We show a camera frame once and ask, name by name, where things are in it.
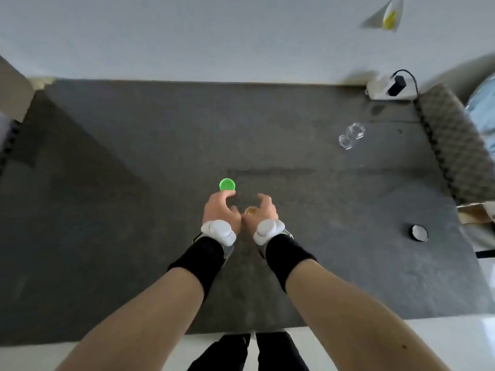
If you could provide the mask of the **white power strip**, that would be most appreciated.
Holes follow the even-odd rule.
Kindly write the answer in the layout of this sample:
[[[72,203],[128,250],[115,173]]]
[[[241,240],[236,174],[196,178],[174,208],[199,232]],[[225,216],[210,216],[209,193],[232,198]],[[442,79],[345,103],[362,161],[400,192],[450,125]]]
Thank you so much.
[[[395,75],[402,75],[407,83],[405,89],[399,94],[397,98],[387,95],[388,88],[393,84],[393,78]],[[369,81],[366,85],[366,95],[371,100],[376,101],[412,101],[417,98],[418,91],[416,89],[416,82],[412,76],[404,71],[399,71],[393,75],[383,75]]]

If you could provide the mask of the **person's left forearm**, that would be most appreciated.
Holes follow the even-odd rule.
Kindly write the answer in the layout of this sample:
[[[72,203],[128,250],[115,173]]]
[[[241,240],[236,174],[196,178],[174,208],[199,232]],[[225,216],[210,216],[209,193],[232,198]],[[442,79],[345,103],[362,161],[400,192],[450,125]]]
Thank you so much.
[[[203,299],[197,277],[173,268],[92,329],[55,371],[161,371]]]

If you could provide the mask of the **white wrist tracker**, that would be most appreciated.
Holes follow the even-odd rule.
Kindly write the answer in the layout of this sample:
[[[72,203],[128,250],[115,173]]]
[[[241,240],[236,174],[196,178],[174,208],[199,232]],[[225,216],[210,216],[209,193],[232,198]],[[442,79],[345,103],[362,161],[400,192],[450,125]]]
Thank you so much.
[[[237,235],[232,230],[231,225],[225,220],[205,222],[201,227],[201,236],[210,237],[223,247],[231,247],[237,239]]]
[[[253,240],[258,246],[263,246],[273,237],[285,233],[286,227],[282,221],[267,218],[258,224]]]

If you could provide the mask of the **grey egg-crate foam pad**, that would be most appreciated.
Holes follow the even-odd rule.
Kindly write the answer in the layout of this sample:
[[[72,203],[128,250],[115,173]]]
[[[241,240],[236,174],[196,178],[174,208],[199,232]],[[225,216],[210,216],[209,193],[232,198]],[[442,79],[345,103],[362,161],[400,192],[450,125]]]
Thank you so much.
[[[414,105],[456,204],[495,201],[495,161],[454,92],[437,84]]]

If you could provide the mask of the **black plug adapter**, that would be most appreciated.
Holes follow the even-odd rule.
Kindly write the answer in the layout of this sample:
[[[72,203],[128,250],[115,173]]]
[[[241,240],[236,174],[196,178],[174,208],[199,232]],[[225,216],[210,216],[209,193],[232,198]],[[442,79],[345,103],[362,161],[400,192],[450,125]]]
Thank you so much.
[[[397,74],[391,79],[393,79],[393,84],[388,88],[387,95],[397,98],[399,94],[405,89],[407,83],[402,75]]]

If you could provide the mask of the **light blue plastic bag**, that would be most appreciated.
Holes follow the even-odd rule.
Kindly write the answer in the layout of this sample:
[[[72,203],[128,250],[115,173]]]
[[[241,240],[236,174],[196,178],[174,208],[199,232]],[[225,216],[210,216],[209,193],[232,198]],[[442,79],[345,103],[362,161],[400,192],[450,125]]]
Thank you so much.
[[[466,112],[495,161],[495,72],[470,95]]]

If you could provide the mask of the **person's right forearm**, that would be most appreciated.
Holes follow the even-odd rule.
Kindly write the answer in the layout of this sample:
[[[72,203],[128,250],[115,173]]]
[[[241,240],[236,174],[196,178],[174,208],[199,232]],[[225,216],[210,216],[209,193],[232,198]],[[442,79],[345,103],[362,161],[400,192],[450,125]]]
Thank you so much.
[[[338,371],[449,371],[392,310],[318,262],[289,274],[286,293]]]

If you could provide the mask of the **person's right hand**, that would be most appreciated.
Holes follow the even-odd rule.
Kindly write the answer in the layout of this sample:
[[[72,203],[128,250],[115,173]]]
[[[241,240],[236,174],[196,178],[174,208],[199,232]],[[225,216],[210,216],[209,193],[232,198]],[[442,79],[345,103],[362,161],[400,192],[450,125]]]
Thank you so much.
[[[278,219],[276,207],[272,203],[271,197],[263,193],[258,193],[257,198],[260,202],[260,205],[258,206],[259,210],[256,212],[257,222],[254,224],[247,224],[242,219],[243,225],[245,226],[245,228],[247,229],[247,231],[251,236],[254,235],[255,231],[257,230],[257,226],[261,221],[267,218],[274,220]]]

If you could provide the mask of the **person's black trousers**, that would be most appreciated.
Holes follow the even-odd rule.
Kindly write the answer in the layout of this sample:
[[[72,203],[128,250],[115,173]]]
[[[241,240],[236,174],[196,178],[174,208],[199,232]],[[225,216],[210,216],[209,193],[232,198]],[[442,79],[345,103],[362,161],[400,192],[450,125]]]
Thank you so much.
[[[309,371],[290,335],[285,331],[256,333],[258,371]],[[225,334],[211,344],[187,371],[243,371],[250,334]]]

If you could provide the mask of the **white and yellow paper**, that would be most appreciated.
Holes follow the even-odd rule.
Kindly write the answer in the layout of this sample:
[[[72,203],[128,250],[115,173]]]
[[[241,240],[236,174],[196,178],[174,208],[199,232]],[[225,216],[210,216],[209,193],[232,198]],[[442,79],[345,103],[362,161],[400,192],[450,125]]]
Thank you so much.
[[[398,31],[404,8],[405,0],[390,0],[384,7],[367,18],[360,28],[395,33]]]

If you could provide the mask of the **beige furniture panel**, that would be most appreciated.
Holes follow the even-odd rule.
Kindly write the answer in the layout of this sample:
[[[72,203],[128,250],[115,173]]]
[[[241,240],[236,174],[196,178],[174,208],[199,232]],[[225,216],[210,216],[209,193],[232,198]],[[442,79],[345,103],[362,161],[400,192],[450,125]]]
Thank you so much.
[[[0,113],[23,122],[34,94],[28,79],[0,55]]]

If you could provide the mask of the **cardboard box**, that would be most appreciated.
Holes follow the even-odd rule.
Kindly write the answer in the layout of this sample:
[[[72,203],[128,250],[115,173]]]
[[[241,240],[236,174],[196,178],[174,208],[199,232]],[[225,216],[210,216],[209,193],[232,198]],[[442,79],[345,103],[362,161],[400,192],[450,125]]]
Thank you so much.
[[[457,207],[461,224],[495,224],[495,201]]]

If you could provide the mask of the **dark grey table mat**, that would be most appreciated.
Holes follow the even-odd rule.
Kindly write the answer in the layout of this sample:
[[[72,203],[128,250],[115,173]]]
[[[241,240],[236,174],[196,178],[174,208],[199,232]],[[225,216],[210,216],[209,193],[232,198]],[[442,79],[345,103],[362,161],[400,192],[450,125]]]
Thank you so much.
[[[351,149],[339,136],[366,131]],[[232,179],[403,319],[494,314],[414,106],[359,87],[63,80],[0,174],[0,346],[76,342],[162,277]],[[429,233],[417,242],[409,228]]]

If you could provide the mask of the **black wristband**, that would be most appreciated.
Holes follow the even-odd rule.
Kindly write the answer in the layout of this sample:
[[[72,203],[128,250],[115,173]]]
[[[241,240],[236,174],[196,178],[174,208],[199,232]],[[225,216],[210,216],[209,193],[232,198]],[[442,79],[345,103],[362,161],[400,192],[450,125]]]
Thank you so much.
[[[199,236],[181,257],[169,265],[167,271],[173,268],[189,271],[201,283],[203,299],[206,299],[214,279],[225,262],[223,245],[213,238]]]
[[[287,279],[298,264],[305,260],[317,261],[293,237],[285,233],[276,235],[269,240],[264,250],[264,259],[277,277],[284,292],[287,292]]]

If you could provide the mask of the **person's left hand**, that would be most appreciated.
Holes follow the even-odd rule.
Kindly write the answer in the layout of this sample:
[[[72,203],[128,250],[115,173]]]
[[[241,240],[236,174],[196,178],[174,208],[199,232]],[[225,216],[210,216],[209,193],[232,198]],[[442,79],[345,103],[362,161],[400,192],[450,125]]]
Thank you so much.
[[[202,217],[202,224],[207,221],[225,220],[232,230],[238,234],[242,226],[242,217],[240,213],[232,213],[227,206],[227,198],[236,194],[236,191],[219,191],[214,193],[208,199]]]

